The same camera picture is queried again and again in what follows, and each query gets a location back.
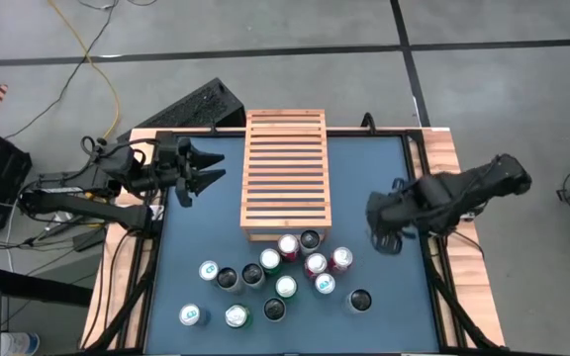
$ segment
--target wooden crate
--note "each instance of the wooden crate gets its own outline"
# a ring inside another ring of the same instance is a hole
[[[324,110],[247,112],[240,226],[250,241],[332,227]]]

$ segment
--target black metal frame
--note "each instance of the black metal frame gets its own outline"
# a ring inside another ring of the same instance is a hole
[[[369,130],[349,130],[349,131],[332,131],[331,129],[327,130],[328,137],[371,137],[371,136],[385,136],[385,137],[399,137],[402,141],[402,148],[404,150],[404,159],[406,161],[406,168],[410,179],[416,178],[415,176],[415,167],[413,165],[413,158],[411,156],[411,149],[410,149],[410,141],[414,141],[417,144],[418,154],[420,157],[420,164],[424,174],[429,173],[428,169],[428,159],[426,156],[426,147],[424,143],[424,136],[421,130],[410,130],[410,129],[401,129],[401,130],[378,130],[375,128],[374,122],[367,121],[366,117],[365,120],[362,122],[364,127],[369,127]],[[244,137],[244,132],[236,131],[236,132],[218,132],[216,130],[210,130],[209,132],[194,132],[194,133],[186,133],[186,132],[177,132],[177,136],[189,136],[189,137],[209,137],[209,138],[217,138],[217,137]],[[164,206],[166,203],[166,193],[162,196],[163,201],[161,202]],[[420,246],[422,249],[423,258],[427,258],[431,256],[431,251],[428,245],[428,241],[422,239],[420,241]],[[439,246],[439,260],[441,262],[441,266],[443,268],[443,279],[447,286],[450,286],[450,290],[454,293],[454,284],[451,279],[451,271],[449,270],[449,261],[447,261],[448,256],[447,253],[441,253],[441,251],[445,252],[443,246]],[[141,265],[141,256],[143,253],[143,243],[137,243],[135,254],[136,257],[132,261],[131,271],[130,271],[130,280],[128,285],[128,291],[131,291],[135,282],[137,281],[138,271],[140,270]],[[436,332],[437,344],[438,348],[442,349],[447,347],[446,339],[445,339],[445,330],[443,326],[443,317],[441,314],[441,308],[438,300],[438,296],[436,294],[436,290],[434,285],[430,282],[432,280],[431,276],[428,275],[428,269],[426,268],[426,264],[424,266],[425,273],[427,273],[427,287],[428,293],[430,297],[430,306],[432,311],[432,318],[434,321],[434,327]],[[143,295],[142,301],[142,311],[141,311],[141,318],[140,323],[138,326],[138,335],[136,340],[136,347],[139,349],[144,348],[145,343],[145,334],[146,329],[148,328],[148,317],[150,312],[150,304],[151,304],[151,296],[153,292],[155,283],[153,282],[148,289],[146,290],[145,294]],[[118,345],[117,347],[122,348],[125,347],[125,339],[126,339],[126,330],[128,328],[128,323],[126,322],[123,325],[123,329],[119,334],[118,338]],[[460,325],[456,319],[454,319],[454,328],[457,340],[464,340],[464,333],[460,329]]]

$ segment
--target gray floor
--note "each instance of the gray floor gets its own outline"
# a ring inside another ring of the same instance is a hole
[[[105,14],[74,1],[57,3],[89,43]],[[570,39],[570,1],[402,0],[401,5],[413,44]],[[144,8],[123,1],[93,52],[397,42],[385,0],[159,0]],[[0,58],[79,54],[72,35],[47,2],[0,0]],[[461,165],[469,168],[508,152],[520,159],[534,179],[526,195],[495,200],[477,222],[508,345],[570,354],[570,211],[554,193],[570,171],[570,47],[418,52],[414,56],[430,121],[433,126],[452,128]],[[123,121],[117,134],[216,76],[247,109],[326,109],[333,126],[357,125],[365,111],[373,114],[378,125],[417,124],[400,53],[105,63],[101,67],[121,97]],[[53,100],[71,69],[71,65],[0,67],[0,83],[10,86],[0,110],[0,134],[15,131]],[[36,171],[74,169],[85,159],[78,148],[80,137],[102,134],[113,110],[106,84],[85,66],[65,100],[14,142],[32,154]],[[40,224],[18,218],[13,240],[40,229]],[[27,272],[58,253],[16,252],[15,265]],[[78,273],[78,263],[90,264],[97,255],[92,251],[73,256],[50,272],[61,280],[75,279],[85,275]],[[5,253],[0,253],[0,268],[7,265]],[[80,322],[64,322],[73,314]],[[41,320],[36,313],[21,314],[12,326],[43,334],[49,352],[71,350],[84,315],[85,310],[54,307]]]

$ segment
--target wooden table frame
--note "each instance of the wooden table frame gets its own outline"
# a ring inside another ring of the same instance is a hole
[[[155,138],[159,132],[175,132],[188,136],[239,136],[243,137],[244,128],[221,128],[217,133],[212,133],[210,129],[134,129],[131,140],[139,138]],[[437,173],[449,171],[457,173],[460,171],[452,135],[449,129],[437,128],[378,128],[372,132],[369,128],[328,128],[328,135],[340,136],[367,136],[367,135],[396,135],[406,134],[408,140],[405,151],[410,155],[407,157],[413,162],[409,166],[409,171],[416,177],[426,173]],[[147,159],[152,157],[153,146],[147,143],[135,144],[134,148],[141,149]],[[123,191],[116,199],[117,205],[140,204],[141,201],[131,194]],[[478,236],[474,223],[462,222],[457,229],[478,243]],[[116,247],[125,231],[116,223],[109,226],[104,247],[102,268],[105,278],[103,278],[102,294],[100,293],[100,274],[96,279],[94,294],[90,304],[87,321],[83,335],[86,337],[90,333],[89,340],[83,347],[92,344],[104,330],[105,323],[109,323],[118,312],[125,301],[127,291],[133,287],[136,277],[139,277],[144,270],[150,254],[151,241],[136,242],[134,238],[128,238],[122,245],[116,256],[116,264],[113,271],[113,282],[111,285],[111,300],[109,295],[109,274],[111,260],[116,253]],[[435,267],[446,277],[448,283],[453,286],[456,298],[463,305],[467,313],[472,317],[478,327],[480,327],[488,338],[499,345],[504,344],[496,307],[492,297],[492,291],[488,280],[485,263],[481,253],[476,248],[461,239],[451,236],[446,250],[440,250],[441,244],[437,244],[432,239],[428,246],[433,255],[440,258],[434,259]],[[152,288],[147,294],[141,297],[133,308],[128,324],[123,328],[119,336],[114,339],[110,348],[142,348],[144,343],[144,330],[147,319],[148,305],[143,303],[143,299],[150,297]],[[433,313],[437,323],[437,339],[439,346],[463,346],[465,337],[462,335],[452,317],[445,301],[439,296],[432,298]],[[467,341],[468,346],[472,346],[471,341]]]

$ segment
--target table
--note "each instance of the table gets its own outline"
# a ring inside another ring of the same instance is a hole
[[[164,130],[179,132],[183,134],[206,134],[209,131],[209,129]],[[131,139],[155,137],[159,131],[160,130],[158,129],[137,129],[132,132]],[[244,129],[219,129],[220,134],[242,134],[243,131]],[[438,171],[459,171],[458,160],[449,129],[377,129],[378,134],[396,133],[400,131],[411,131],[419,133],[419,136],[423,139],[423,147],[426,149],[426,152],[422,154],[422,156],[424,156],[422,158],[427,159],[427,167],[425,165],[422,165],[422,160],[420,160],[417,150],[419,147],[418,143],[415,140],[411,141],[410,143],[410,152],[413,157],[416,176],[422,174],[426,169],[429,169],[430,173],[436,173]],[[366,135],[368,132],[368,128],[328,129],[328,134],[343,133]],[[152,146],[144,143],[135,146],[139,149],[142,149],[146,153],[147,157],[151,157]],[[139,202],[140,201],[135,197],[127,194],[126,192],[123,192],[123,194],[118,197],[116,203],[119,205],[129,205],[138,204]],[[461,233],[467,235],[475,241],[478,241],[478,236],[473,223],[463,222],[458,227],[458,229]],[[101,268],[104,270],[105,276],[109,276],[109,261],[111,261],[112,257],[116,253],[116,247],[123,234],[124,231],[117,224],[110,225],[104,250],[105,263],[103,263],[101,266]],[[433,253],[438,253],[437,246],[434,243],[430,244],[430,248]],[[103,280],[102,295],[99,293],[100,279],[97,279],[94,288],[94,295],[92,297],[92,302],[90,305],[89,315],[87,317],[84,335],[87,335],[87,333],[90,332],[90,328],[92,328],[92,323],[94,315],[97,311],[99,298],[101,300],[101,307],[97,322],[94,325],[93,329],[91,329],[91,335],[86,345],[91,344],[102,332],[104,328],[103,325],[105,323],[105,312],[108,313],[109,320],[111,320],[113,318],[113,315],[120,309],[120,306],[125,299],[126,290],[129,285],[132,262],[134,261],[135,257],[140,258],[141,273],[147,261],[149,249],[150,244],[148,242],[145,242],[143,244],[142,254],[140,256],[135,256],[135,240],[128,239],[125,243],[123,243],[121,250],[118,251],[118,255],[116,256],[116,266],[114,270],[113,283],[111,286],[110,300],[107,298],[110,287],[108,278],[104,278]],[[453,237],[451,237],[449,240],[446,252],[449,256],[447,263],[449,264],[451,277],[453,279],[454,288],[459,302],[465,307],[476,324],[485,332],[489,338],[491,338],[496,343],[503,344],[503,335],[498,321],[496,308],[494,306],[485,264],[483,263],[480,252],[477,251],[473,246],[466,244],[466,242],[455,239]],[[442,268],[441,264],[438,263],[438,260],[436,266],[439,269]],[[449,310],[443,301],[439,301],[439,307],[442,315],[442,329],[445,334],[444,344],[449,346],[459,344],[459,340],[457,340],[457,337],[455,336],[454,323],[452,321]],[[125,333],[122,337],[124,341],[123,347],[137,347],[143,344],[143,335],[139,333],[139,326],[143,323],[146,323],[146,321],[142,319],[142,310],[143,303],[141,299],[134,308],[129,320],[128,327],[126,328]],[[116,346],[117,341],[118,340],[114,340],[112,347]]]

